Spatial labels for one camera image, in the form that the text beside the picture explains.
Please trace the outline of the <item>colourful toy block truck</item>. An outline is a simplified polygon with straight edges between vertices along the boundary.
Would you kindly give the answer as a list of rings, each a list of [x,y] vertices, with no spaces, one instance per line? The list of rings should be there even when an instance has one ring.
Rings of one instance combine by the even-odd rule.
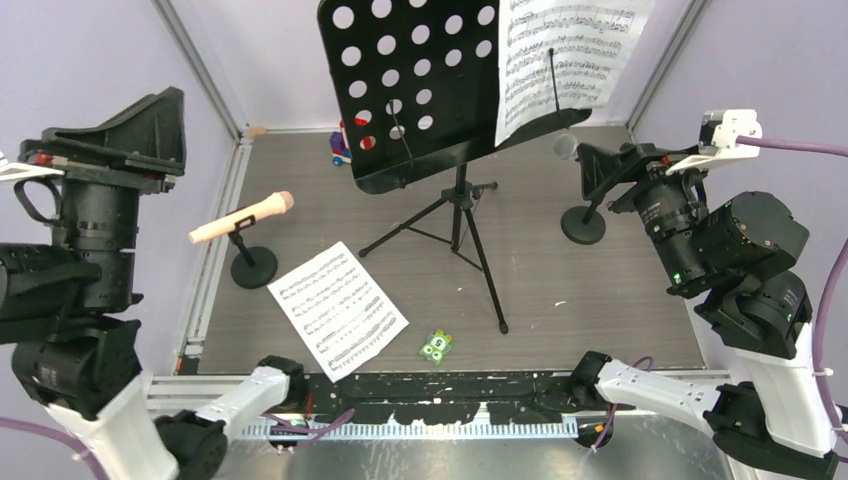
[[[344,121],[340,121],[338,128],[329,137],[331,150],[331,161],[336,166],[350,164],[352,154],[348,145]]]

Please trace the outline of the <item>black microphone stand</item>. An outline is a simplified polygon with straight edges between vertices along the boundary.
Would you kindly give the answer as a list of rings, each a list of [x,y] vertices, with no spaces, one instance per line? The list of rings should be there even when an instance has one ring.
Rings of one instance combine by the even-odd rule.
[[[230,243],[238,250],[231,264],[230,275],[234,283],[243,289],[252,290],[268,285],[278,269],[277,257],[270,249],[248,247],[244,243],[242,231],[256,223],[254,215],[244,217],[235,222],[234,229],[227,234]]]
[[[560,220],[563,234],[574,243],[592,245],[606,234],[606,222],[597,212],[597,204],[569,208]]]

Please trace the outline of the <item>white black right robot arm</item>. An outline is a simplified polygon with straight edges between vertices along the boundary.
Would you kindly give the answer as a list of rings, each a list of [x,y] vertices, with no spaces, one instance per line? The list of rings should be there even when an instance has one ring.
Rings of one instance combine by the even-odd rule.
[[[794,274],[809,237],[774,195],[743,192],[707,206],[710,167],[754,158],[753,146],[661,149],[625,144],[609,151],[582,143],[575,154],[584,196],[597,207],[616,185],[628,190],[608,205],[636,213],[669,278],[669,293],[700,297],[696,314],[749,373],[738,384],[699,386],[590,351],[567,379],[564,398],[578,410],[630,405],[687,424],[732,459],[802,479],[830,479],[847,411],[817,382],[813,309]]]

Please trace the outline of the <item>black music stand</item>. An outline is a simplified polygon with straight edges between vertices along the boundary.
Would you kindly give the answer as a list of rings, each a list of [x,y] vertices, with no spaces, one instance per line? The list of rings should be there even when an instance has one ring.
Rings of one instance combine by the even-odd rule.
[[[495,1],[323,1],[317,23],[357,187],[371,195],[447,170],[439,205],[453,208],[447,243],[458,253],[489,190],[470,162],[499,150]]]

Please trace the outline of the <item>purple glitter microphone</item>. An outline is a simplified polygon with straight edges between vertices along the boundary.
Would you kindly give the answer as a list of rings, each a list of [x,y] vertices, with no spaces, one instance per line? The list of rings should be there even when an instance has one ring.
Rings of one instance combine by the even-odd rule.
[[[554,141],[553,152],[561,160],[577,161],[580,144],[581,140],[576,135],[565,133],[558,136]]]

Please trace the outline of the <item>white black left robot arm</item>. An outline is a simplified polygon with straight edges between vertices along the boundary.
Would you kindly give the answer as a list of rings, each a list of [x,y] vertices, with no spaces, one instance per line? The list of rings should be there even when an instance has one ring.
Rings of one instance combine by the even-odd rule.
[[[133,289],[139,204],[170,191],[186,163],[184,94],[148,94],[98,126],[48,128],[3,160],[47,244],[1,247],[1,340],[28,396],[108,479],[210,479],[231,439],[307,398],[303,366],[267,356],[239,385],[196,410],[153,417],[135,351],[140,328],[122,313]]]

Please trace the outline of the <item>sheet music page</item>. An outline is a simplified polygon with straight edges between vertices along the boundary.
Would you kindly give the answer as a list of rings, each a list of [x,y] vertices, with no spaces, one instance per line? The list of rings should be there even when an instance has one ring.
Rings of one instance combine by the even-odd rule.
[[[268,290],[333,383],[376,357],[409,325],[341,241]]]
[[[653,8],[631,0],[499,2],[494,145],[545,115],[605,106]]]

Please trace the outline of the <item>green toy block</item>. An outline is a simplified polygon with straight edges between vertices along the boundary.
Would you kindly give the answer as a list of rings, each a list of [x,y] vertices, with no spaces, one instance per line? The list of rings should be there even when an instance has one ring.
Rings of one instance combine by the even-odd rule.
[[[452,336],[439,329],[428,336],[426,343],[419,350],[419,355],[434,365],[440,365],[451,348]]]

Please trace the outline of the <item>beige microphone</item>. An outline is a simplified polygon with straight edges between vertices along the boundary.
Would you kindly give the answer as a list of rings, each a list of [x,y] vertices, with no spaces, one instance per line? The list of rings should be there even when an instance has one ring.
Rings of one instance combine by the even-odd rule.
[[[269,216],[284,214],[293,206],[294,198],[290,192],[274,192],[260,202],[197,227],[188,233],[188,238],[193,244],[208,241],[234,232],[238,226],[247,225],[251,221],[260,221]]]

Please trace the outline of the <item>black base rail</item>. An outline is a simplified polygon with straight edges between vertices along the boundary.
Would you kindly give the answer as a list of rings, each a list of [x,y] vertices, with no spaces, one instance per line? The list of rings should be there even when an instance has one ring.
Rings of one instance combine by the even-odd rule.
[[[607,412],[609,404],[576,385],[566,372],[359,373],[336,383],[307,374],[296,399],[272,414],[308,413],[331,422],[352,409],[358,425],[465,425],[487,413],[493,425],[554,423],[560,414]]]

